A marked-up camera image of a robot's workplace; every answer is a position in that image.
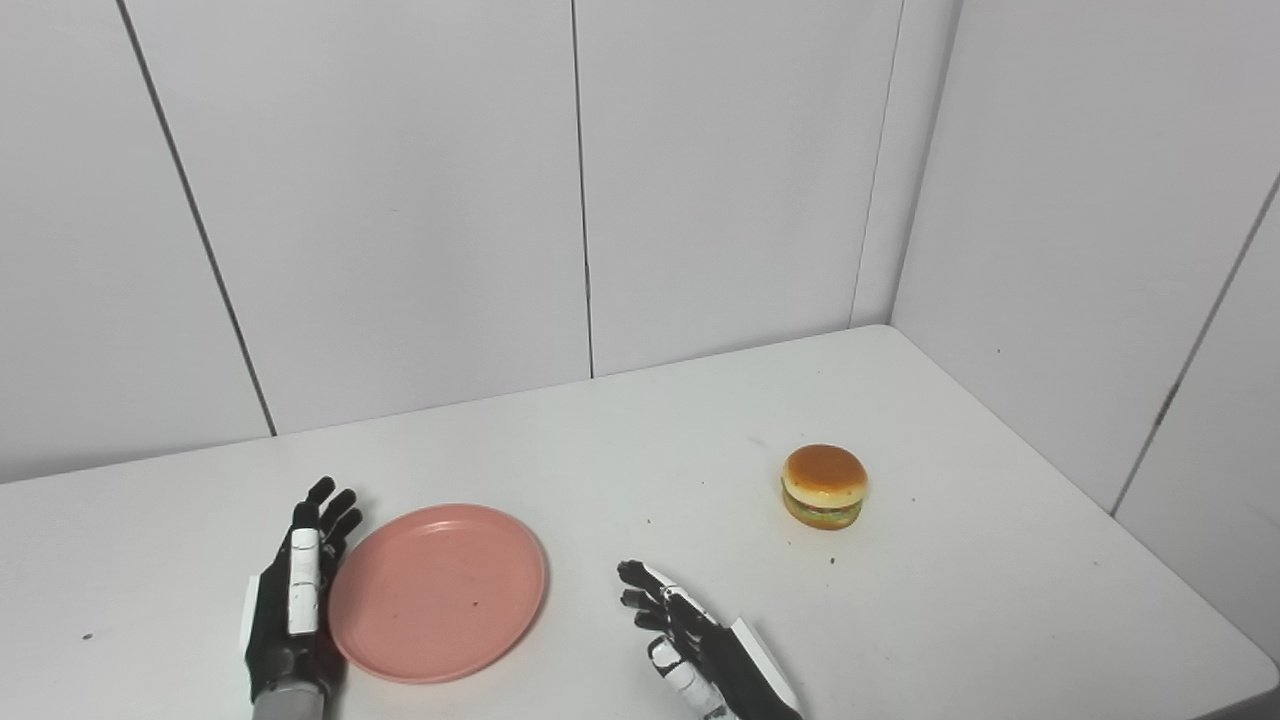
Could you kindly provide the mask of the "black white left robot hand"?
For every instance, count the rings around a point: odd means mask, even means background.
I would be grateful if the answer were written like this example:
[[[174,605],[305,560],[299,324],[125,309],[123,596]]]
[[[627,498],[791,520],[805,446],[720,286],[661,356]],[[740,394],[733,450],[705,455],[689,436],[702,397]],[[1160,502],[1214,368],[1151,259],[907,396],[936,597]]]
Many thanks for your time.
[[[252,701],[297,682],[330,696],[346,679],[326,607],[349,534],[364,520],[356,502],[352,489],[320,478],[294,506],[275,557],[259,574],[244,648]]]

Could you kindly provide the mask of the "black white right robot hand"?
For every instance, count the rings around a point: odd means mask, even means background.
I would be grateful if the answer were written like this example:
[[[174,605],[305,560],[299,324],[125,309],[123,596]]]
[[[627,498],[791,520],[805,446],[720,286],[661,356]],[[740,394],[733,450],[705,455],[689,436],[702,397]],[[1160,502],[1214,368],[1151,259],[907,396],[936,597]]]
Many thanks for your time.
[[[685,588],[635,559],[618,564],[620,602],[655,635],[646,655],[699,719],[800,719],[800,702],[745,619],[718,621]]]

